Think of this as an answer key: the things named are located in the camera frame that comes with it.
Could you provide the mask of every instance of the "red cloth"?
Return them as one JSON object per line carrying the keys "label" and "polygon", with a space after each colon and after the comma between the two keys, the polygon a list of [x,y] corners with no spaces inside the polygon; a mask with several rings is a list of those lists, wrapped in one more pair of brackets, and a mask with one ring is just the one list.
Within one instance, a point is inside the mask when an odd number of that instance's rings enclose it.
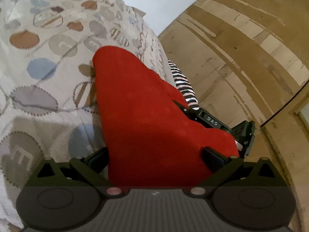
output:
{"label": "red cloth", "polygon": [[201,159],[203,147],[238,155],[230,134],[189,120],[172,101],[187,107],[183,95],[132,53],[102,47],[93,64],[113,184],[194,186],[212,174]]}

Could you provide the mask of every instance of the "black and white striped sleeve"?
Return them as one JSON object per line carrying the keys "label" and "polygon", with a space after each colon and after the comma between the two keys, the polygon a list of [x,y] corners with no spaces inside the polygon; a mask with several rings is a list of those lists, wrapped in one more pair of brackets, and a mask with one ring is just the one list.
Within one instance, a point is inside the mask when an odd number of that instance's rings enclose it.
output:
{"label": "black and white striped sleeve", "polygon": [[176,84],[177,89],[182,93],[184,96],[186,102],[188,103],[189,108],[192,108],[194,110],[199,109],[198,101],[195,96],[194,90],[189,83],[186,76],[180,71],[180,69],[172,63],[171,60],[168,60],[168,64],[170,66],[170,69],[173,74],[173,78]]}

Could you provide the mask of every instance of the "bedsheet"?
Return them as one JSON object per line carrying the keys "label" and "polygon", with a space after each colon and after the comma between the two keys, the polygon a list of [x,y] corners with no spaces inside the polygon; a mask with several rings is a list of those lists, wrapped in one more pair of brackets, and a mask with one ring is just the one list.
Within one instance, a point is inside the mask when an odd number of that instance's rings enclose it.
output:
{"label": "bedsheet", "polygon": [[104,146],[98,48],[122,47],[176,87],[142,16],[122,0],[0,0],[0,231],[23,227],[15,201],[44,157],[69,161]]}

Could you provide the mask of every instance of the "gray ribbed panel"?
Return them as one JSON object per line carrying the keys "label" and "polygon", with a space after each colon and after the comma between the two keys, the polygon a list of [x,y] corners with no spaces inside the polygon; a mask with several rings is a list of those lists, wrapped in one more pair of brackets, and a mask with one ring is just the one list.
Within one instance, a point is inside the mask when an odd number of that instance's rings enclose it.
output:
{"label": "gray ribbed panel", "polygon": [[[181,189],[132,189],[120,199],[110,199],[89,223],[70,232],[241,232],[220,220],[202,199]],[[27,228],[24,232],[37,232]],[[273,232],[290,232],[286,227]]]}

